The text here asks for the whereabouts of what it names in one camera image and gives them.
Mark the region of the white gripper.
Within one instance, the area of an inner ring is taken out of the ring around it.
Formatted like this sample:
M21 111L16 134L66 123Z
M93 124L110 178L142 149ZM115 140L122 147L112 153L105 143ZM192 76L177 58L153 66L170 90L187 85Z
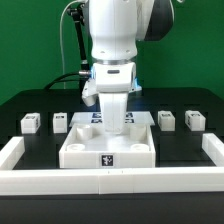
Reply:
M120 134L124 129L128 93L100 93L100 109L106 132Z

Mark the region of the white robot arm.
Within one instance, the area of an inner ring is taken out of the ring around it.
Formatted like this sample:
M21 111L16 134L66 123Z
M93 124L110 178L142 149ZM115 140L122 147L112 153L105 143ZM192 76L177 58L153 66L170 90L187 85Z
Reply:
M104 129L124 129L128 94L136 77L137 41L158 41L172 28L171 0L88 0L94 59L82 99L100 103Z

